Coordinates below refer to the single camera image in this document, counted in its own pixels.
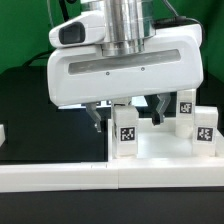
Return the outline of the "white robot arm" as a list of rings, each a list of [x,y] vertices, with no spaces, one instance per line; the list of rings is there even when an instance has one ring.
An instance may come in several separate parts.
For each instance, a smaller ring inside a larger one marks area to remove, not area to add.
[[[84,104],[96,126],[96,103],[156,95],[153,123],[164,121],[170,94],[203,81],[202,28],[155,21],[153,0],[81,0],[82,12],[49,32],[50,100]]]

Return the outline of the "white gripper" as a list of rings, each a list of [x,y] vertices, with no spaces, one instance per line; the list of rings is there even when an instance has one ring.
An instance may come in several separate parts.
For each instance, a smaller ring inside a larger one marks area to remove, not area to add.
[[[87,103],[86,112],[101,132],[96,102],[153,95],[152,123],[160,125],[171,101],[168,92],[201,85],[201,43],[201,27],[193,24],[159,29],[134,55],[104,57],[97,45],[57,49],[47,65],[50,100],[59,107]]]

